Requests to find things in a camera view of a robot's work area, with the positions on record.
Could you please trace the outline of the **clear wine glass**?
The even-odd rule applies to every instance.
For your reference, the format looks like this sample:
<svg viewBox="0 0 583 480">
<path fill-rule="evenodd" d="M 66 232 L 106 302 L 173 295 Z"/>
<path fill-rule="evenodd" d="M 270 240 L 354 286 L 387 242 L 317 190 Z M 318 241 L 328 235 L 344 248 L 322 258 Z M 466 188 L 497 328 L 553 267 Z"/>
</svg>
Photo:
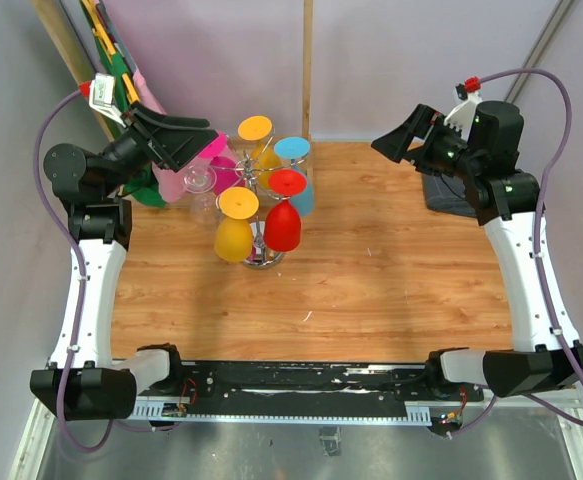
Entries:
<svg viewBox="0 0 583 480">
<path fill-rule="evenodd" d="M 193 195 L 190 212 L 195 222 L 207 230 L 214 230 L 221 217 L 216 205 L 216 182 L 216 172 L 209 165 L 191 164 L 184 169 L 185 190 Z"/>
</svg>

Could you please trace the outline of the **pink plastic wine glass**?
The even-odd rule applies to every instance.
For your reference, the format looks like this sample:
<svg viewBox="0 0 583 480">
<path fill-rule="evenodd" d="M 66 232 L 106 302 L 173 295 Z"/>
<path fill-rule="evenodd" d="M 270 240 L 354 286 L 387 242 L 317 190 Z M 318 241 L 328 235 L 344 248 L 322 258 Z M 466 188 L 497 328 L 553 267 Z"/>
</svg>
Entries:
<svg viewBox="0 0 583 480">
<path fill-rule="evenodd" d="M 225 133 L 219 131 L 217 138 L 200 152 L 199 157 L 208 163 L 216 175 L 213 186 L 215 195 L 220 195 L 228 188 L 245 185 L 241 173 L 236 170 L 237 155 L 230 148 L 229 138 Z"/>
</svg>

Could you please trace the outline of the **yellow wine glass back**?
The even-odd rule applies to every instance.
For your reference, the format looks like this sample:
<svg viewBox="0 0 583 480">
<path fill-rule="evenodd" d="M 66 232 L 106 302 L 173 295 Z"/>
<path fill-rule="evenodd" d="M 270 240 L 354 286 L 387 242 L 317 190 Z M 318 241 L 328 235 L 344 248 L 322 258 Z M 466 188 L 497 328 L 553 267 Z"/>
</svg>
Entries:
<svg viewBox="0 0 583 480">
<path fill-rule="evenodd" d="M 274 151 L 274 127 L 269 117 L 254 115 L 246 118 L 238 126 L 238 136 L 254 144 L 249 158 L 258 178 L 268 178 L 282 166 Z"/>
</svg>

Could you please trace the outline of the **yellow wine glass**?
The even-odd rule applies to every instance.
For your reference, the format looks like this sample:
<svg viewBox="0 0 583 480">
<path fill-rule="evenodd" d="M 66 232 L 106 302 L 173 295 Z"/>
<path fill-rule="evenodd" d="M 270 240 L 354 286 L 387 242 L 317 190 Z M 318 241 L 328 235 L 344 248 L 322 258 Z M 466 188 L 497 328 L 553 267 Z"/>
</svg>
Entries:
<svg viewBox="0 0 583 480">
<path fill-rule="evenodd" d="M 249 219 L 257 213 L 259 199 L 246 187 L 231 187 L 217 204 L 224 218 L 215 233 L 214 251 L 227 262 L 242 262 L 251 254 L 254 234 Z"/>
<path fill-rule="evenodd" d="M 254 115 L 246 118 L 238 126 L 238 136 L 254 144 L 249 158 L 258 178 L 268 178 L 282 166 L 274 151 L 274 127 L 269 117 Z"/>
</svg>

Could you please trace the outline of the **blue plastic wine glass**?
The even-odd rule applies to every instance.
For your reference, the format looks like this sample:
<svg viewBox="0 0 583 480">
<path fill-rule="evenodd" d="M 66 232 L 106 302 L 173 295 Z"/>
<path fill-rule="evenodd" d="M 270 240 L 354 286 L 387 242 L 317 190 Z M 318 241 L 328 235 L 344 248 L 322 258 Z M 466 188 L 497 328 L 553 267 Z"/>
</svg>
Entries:
<svg viewBox="0 0 583 480">
<path fill-rule="evenodd" d="M 299 136 L 286 137 L 274 146 L 275 154 L 286 161 L 292 170 L 300 172 L 307 181 L 305 189 L 290 198 L 290 204 L 301 217 L 312 213 L 315 207 L 314 189 L 305 166 L 310 149 L 310 142 Z"/>
</svg>

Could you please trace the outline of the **red plastic wine glass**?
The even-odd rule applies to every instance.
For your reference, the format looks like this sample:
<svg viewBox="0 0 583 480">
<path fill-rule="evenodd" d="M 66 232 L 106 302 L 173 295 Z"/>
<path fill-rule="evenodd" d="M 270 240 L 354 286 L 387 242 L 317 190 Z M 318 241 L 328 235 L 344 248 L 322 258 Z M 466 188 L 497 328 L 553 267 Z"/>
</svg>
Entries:
<svg viewBox="0 0 583 480">
<path fill-rule="evenodd" d="M 301 218 L 290 198 L 304 191 L 307 180 L 298 171 L 282 169 L 269 178 L 270 189 L 282 200 L 267 214 L 264 241 L 267 247 L 277 252 L 296 249 L 301 240 Z"/>
</svg>

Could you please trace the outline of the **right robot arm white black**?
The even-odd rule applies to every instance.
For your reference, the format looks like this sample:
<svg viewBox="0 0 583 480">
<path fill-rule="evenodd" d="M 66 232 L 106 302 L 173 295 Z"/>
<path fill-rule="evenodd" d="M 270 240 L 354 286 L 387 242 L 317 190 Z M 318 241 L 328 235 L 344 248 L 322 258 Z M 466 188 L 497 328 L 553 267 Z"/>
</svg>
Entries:
<svg viewBox="0 0 583 480">
<path fill-rule="evenodd" d="M 372 141 L 387 159 L 416 171 L 459 178 L 494 250 L 509 303 L 509 350 L 453 348 L 430 354 L 426 392 L 445 400 L 460 383 L 488 387 L 499 397 L 560 390 L 583 371 L 583 344 L 552 272 L 544 228 L 536 228 L 540 187 L 516 167 L 524 119 L 503 101 L 467 102 L 462 125 L 419 104 L 407 120 Z"/>
</svg>

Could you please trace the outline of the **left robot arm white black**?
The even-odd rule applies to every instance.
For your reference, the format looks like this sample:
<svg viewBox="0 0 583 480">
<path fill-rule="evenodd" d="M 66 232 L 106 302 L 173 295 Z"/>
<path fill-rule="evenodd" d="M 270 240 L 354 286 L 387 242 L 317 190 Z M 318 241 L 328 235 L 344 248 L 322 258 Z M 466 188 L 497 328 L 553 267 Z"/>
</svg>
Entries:
<svg viewBox="0 0 583 480">
<path fill-rule="evenodd" d="M 132 203 L 116 192 L 151 163 L 179 171 L 218 136 L 206 119 L 160 114 L 139 102 L 122 114 L 123 133 L 101 152 L 69 143 L 42 156 L 45 174 L 67 217 L 71 283 L 62 330 L 45 368 L 30 375 L 30 390 L 67 421 L 129 417 L 138 394 L 178 393 L 185 383 L 177 348 L 150 345 L 112 361 L 111 323 L 119 275 L 129 249 Z"/>
</svg>

